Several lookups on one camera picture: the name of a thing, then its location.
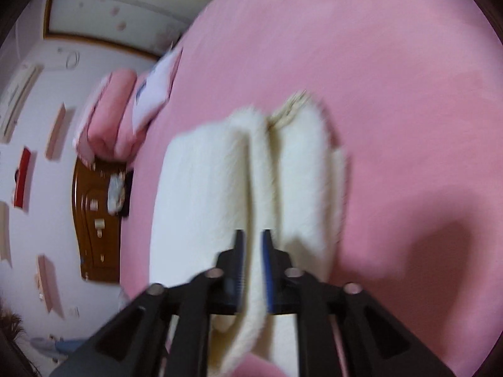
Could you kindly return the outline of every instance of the pink blanket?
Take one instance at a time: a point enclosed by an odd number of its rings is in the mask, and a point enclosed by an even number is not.
[[[135,163],[127,293],[148,282],[169,141],[307,89],[351,158],[333,281],[362,283],[457,376],[471,376],[503,329],[503,47],[476,4],[215,0],[182,44],[171,100]]]

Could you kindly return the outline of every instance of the towel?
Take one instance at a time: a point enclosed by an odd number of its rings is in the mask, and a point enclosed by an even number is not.
[[[298,267],[326,280],[343,171],[343,154],[330,148],[321,109],[306,93],[271,117],[241,109],[170,143],[154,208],[150,281],[187,282],[214,265],[236,229],[247,235],[243,311],[213,319],[209,375],[229,375],[251,351],[297,375],[294,316],[267,317],[261,233],[271,229]]]

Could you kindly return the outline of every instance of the wall socket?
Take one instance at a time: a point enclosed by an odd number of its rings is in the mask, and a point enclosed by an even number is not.
[[[68,315],[71,318],[76,318],[76,319],[79,318],[80,317],[79,308],[77,306],[71,306],[68,309]]]

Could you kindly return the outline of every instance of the pillow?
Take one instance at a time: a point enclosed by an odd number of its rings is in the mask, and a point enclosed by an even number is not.
[[[89,129],[89,123],[91,122],[92,115],[95,112],[96,105],[100,100],[103,91],[106,89],[110,82],[110,77],[112,74],[108,74],[103,77],[101,82],[96,86],[94,91],[87,98],[86,104],[84,106],[84,112],[82,113],[82,119],[75,131],[75,137],[72,142],[75,151],[77,152],[77,157],[81,162],[87,167],[91,168],[94,163],[95,154],[87,140],[87,130]]]
[[[136,72],[132,69],[112,72],[110,82],[92,115],[87,139],[95,154],[103,160],[114,160],[119,125],[135,83]]]
[[[164,55],[137,90],[133,108],[133,132],[147,126],[169,100],[181,56],[182,50],[173,50]]]
[[[117,134],[117,143],[115,144],[114,155],[115,159],[123,162],[131,162],[135,158],[138,150],[145,141],[147,136],[147,127],[145,126],[137,133],[133,132],[133,107],[136,101],[135,93],[139,87],[144,83],[149,72],[138,77],[136,81],[136,86],[133,89],[133,93],[129,98],[129,102],[124,111],[124,116],[122,116],[122,121],[119,126],[119,133]]]

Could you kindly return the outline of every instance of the brown wooden cabinet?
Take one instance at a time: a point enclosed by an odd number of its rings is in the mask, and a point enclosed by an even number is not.
[[[80,273],[89,281],[119,282],[121,222],[108,214],[110,176],[125,171],[120,163],[96,161],[88,169],[77,159],[72,210],[79,242]]]

